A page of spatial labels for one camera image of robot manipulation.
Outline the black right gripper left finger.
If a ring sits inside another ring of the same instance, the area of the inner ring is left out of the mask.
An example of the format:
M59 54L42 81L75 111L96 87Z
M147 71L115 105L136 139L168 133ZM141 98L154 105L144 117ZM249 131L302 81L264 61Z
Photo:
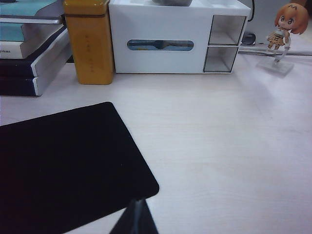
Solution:
M130 202L109 234L131 234L135 223L136 202Z

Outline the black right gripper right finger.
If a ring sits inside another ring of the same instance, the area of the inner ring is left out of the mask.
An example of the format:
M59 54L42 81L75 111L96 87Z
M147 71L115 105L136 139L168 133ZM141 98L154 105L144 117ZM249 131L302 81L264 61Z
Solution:
M145 199L136 203L136 233L158 234L150 209Z

